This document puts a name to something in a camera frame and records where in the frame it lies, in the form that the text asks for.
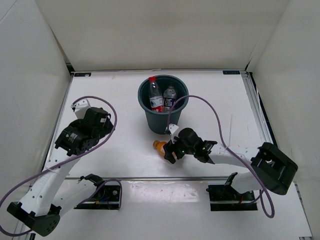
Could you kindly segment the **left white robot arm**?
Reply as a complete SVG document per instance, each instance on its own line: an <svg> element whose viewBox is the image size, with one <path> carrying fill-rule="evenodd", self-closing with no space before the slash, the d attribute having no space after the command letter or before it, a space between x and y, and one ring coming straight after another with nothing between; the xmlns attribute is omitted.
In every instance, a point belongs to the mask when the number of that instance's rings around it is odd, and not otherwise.
<svg viewBox="0 0 320 240"><path fill-rule="evenodd" d="M75 107L76 120L58 136L46 168L34 177L35 182L24 197L11 202L7 212L42 237L51 234L61 217L87 200L100 200L106 181L89 174L71 190L58 190L80 158L96 149L99 141L114 130L111 115L103 108Z"/></svg>

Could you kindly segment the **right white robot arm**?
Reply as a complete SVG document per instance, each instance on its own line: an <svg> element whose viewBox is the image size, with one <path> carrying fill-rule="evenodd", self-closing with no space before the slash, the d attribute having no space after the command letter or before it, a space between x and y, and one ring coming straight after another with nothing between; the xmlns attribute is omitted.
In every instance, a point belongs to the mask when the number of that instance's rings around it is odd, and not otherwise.
<svg viewBox="0 0 320 240"><path fill-rule="evenodd" d="M246 173L232 173L224 184L230 200L249 191L269 190L284 196L298 171L298 165L270 142L258 148L224 146L217 141L202 140L192 128L180 129L170 124L170 141L163 146L164 158L174 164L191 155L204 164L226 164L248 169Z"/></svg>

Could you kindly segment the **black label small bottle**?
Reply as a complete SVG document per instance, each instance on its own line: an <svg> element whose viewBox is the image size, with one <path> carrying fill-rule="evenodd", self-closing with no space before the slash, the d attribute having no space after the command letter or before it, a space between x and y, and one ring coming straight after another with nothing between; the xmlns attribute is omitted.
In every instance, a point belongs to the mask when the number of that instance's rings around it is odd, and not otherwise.
<svg viewBox="0 0 320 240"><path fill-rule="evenodd" d="M177 99L177 91L174 85L170 84L163 93L163 109L169 112Z"/></svg>

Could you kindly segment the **red label water bottle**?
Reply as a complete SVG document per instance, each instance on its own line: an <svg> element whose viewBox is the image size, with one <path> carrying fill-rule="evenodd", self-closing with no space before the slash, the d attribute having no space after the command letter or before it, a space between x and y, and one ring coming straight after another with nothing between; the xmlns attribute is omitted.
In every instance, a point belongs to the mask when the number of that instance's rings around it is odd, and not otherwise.
<svg viewBox="0 0 320 240"><path fill-rule="evenodd" d="M149 82L148 96L149 96L151 110L157 113L162 113L164 98L156 82L156 77L155 76L149 77L148 82Z"/></svg>

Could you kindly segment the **orange juice bottle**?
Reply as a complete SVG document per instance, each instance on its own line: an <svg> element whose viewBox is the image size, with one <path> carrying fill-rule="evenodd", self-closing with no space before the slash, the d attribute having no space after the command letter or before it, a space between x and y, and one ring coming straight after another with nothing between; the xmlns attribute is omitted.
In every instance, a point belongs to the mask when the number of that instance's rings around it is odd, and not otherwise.
<svg viewBox="0 0 320 240"><path fill-rule="evenodd" d="M158 154L162 157L165 156L164 146L167 144L166 141L155 140L152 144L153 148L158 152Z"/></svg>

